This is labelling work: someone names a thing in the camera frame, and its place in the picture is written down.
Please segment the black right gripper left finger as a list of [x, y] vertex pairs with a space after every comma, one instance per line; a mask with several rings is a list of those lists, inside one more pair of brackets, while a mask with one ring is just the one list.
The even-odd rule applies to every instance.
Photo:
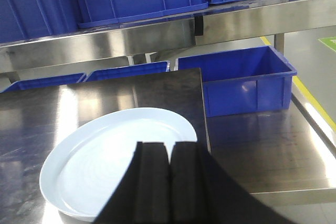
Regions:
[[170, 165], [163, 143], [137, 142], [131, 163], [95, 223], [170, 223]]

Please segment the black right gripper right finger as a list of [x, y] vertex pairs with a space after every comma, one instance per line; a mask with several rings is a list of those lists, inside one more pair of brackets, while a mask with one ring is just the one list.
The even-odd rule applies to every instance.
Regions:
[[177, 142], [171, 155], [173, 223], [288, 223], [250, 195], [196, 142]]

